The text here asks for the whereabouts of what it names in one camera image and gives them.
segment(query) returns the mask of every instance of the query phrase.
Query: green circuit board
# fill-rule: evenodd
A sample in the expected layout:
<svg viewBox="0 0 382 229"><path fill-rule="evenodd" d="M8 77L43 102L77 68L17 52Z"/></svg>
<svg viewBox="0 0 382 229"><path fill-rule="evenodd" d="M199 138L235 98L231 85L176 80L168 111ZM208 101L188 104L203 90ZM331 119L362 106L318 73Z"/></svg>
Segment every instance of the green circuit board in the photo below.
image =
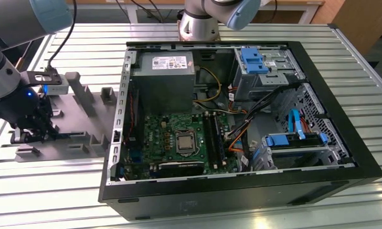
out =
<svg viewBox="0 0 382 229"><path fill-rule="evenodd" d="M218 116L220 131L230 131L227 116ZM176 151L176 133L192 133L195 136L196 152L184 156ZM142 165L134 166L136 179L150 179L148 166L152 163L170 161L202 161L204 162L204 174L222 174L234 172L236 168L236 159L228 152L226 166L216 169L210 167L208 154L204 138L203 114L171 114L151 115L146 117L144 123L144 147L140 153Z"/></svg>

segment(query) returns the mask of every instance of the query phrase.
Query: slotted metal surface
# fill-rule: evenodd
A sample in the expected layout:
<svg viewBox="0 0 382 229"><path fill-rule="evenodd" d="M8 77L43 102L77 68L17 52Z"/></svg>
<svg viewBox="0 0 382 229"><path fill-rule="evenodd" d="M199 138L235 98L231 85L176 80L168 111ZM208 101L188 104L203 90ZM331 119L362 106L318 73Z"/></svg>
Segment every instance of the slotted metal surface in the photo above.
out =
<svg viewBox="0 0 382 229"><path fill-rule="evenodd" d="M45 38L29 70L47 65L67 31ZM302 42L382 166L382 80L339 35L325 25L250 25L242 31L220 27L223 41ZM79 24L52 66L60 73L79 71L81 83L99 92L101 87L117 87L125 42L176 40L174 24ZM131 224L97 202L103 159L17 163L9 130L1 120L0 228L382 228L382 179L314 205Z"/></svg>

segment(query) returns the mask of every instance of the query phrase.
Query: blue drive bay latch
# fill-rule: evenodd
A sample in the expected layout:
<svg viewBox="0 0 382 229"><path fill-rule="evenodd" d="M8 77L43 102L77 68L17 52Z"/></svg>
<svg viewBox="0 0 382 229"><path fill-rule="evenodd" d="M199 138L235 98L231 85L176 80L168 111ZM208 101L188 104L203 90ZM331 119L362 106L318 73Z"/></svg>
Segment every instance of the blue drive bay latch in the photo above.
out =
<svg viewBox="0 0 382 229"><path fill-rule="evenodd" d="M255 48L242 48L240 49L242 61L246 64L246 72L248 74L266 74L269 68L263 64L263 56Z"/></svg>

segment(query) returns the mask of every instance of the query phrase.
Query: cpu socket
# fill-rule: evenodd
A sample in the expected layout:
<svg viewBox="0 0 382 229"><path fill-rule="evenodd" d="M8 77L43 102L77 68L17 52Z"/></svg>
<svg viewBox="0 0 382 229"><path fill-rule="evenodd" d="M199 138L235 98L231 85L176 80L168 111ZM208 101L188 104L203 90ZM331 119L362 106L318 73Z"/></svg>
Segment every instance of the cpu socket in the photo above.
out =
<svg viewBox="0 0 382 229"><path fill-rule="evenodd" d="M192 130L176 131L176 152L182 156L195 154L195 132Z"/></svg>

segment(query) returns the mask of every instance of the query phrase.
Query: ram slot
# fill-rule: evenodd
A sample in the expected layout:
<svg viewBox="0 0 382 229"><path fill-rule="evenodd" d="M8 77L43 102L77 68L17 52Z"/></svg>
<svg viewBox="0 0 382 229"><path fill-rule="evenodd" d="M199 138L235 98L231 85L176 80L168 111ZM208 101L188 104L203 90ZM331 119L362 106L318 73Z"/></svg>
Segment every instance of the ram slot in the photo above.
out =
<svg viewBox="0 0 382 229"><path fill-rule="evenodd" d="M222 166L226 165L226 156L224 156L224 149L223 149L223 140L222 140L222 135L220 135L220 127L219 127L219 121L216 118L216 115L212 116L214 119L214 130L215 130L215 134L214 134L214 138L215 138L215 145L216 145L216 153L219 154L219 164Z"/></svg>
<svg viewBox="0 0 382 229"><path fill-rule="evenodd" d="M204 144L208 154L208 163L211 169L218 169L218 157L215 150L215 139L214 139L214 129L211 124L211 118L208 114L204 115L203 118L203 126L204 126Z"/></svg>

